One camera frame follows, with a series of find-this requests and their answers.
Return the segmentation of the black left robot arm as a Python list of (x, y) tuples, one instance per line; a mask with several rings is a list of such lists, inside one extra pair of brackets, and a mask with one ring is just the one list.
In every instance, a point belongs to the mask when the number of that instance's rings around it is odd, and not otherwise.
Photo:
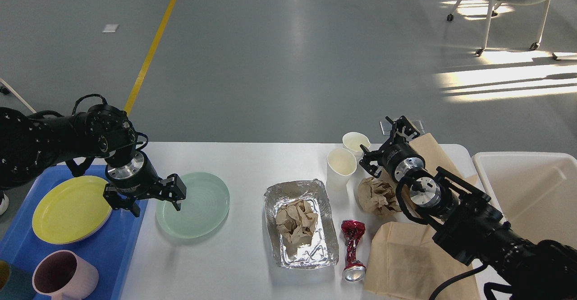
[(73, 109), (65, 116), (56, 111), (23, 115), (3, 107), (0, 111), (0, 186), (4, 192), (32, 181), (46, 169), (65, 163), (74, 177), (85, 174), (93, 161), (106, 162), (103, 197), (111, 209), (140, 215), (138, 200), (158, 199), (176, 210), (186, 198), (186, 186), (179, 175), (166, 179), (157, 175), (143, 152), (145, 137), (136, 131), (126, 111), (101, 103), (85, 112)]

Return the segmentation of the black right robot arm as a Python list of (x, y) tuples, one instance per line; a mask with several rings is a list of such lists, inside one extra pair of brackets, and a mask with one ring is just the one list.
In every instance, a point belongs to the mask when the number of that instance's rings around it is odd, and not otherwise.
[(569, 300), (576, 298), (576, 251), (555, 240), (532, 243), (503, 221), (490, 204), (491, 197), (442, 167), (435, 175), (410, 140), (421, 133), (406, 117), (387, 118), (388, 139), (378, 150), (360, 144), (359, 165), (379, 178), (388, 173), (396, 183), (396, 201), (408, 220), (434, 229), (433, 241), (455, 260), (482, 265), (456, 275), (431, 292), (435, 298), (448, 286), (492, 267), (506, 284), (485, 283), (488, 300), (494, 292), (511, 294), (513, 300)]

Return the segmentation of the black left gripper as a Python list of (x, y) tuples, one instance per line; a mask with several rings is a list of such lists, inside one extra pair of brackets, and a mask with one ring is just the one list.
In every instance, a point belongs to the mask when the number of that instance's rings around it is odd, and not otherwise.
[(113, 210), (127, 210), (134, 217), (140, 217), (141, 209), (136, 199), (154, 197), (167, 201), (176, 211), (182, 208), (186, 199), (186, 185), (177, 173), (160, 179), (149, 157), (138, 151), (126, 165), (114, 168), (106, 165), (107, 179), (111, 185), (105, 185), (103, 197)]

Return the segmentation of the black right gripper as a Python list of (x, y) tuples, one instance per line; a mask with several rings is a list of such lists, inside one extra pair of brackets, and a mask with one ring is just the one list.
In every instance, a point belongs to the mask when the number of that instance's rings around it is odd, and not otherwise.
[(361, 144), (359, 164), (372, 177), (379, 178), (385, 173), (398, 182), (409, 170), (426, 167), (424, 158), (407, 143), (421, 136), (421, 131), (403, 115), (395, 120), (388, 116), (385, 119), (391, 125), (388, 139), (375, 151)]

